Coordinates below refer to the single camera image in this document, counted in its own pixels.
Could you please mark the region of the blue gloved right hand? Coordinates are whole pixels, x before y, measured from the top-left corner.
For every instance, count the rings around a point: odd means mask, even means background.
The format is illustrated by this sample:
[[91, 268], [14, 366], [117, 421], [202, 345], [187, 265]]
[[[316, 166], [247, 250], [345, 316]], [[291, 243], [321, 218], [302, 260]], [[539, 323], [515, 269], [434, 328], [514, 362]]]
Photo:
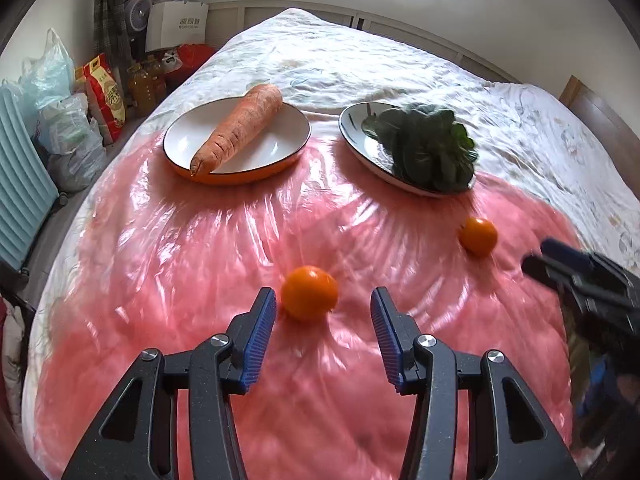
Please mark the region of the blue gloved right hand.
[[609, 356], [593, 367], [576, 418], [579, 443], [587, 448], [601, 443], [616, 448], [639, 425], [639, 393], [623, 393], [622, 378]]

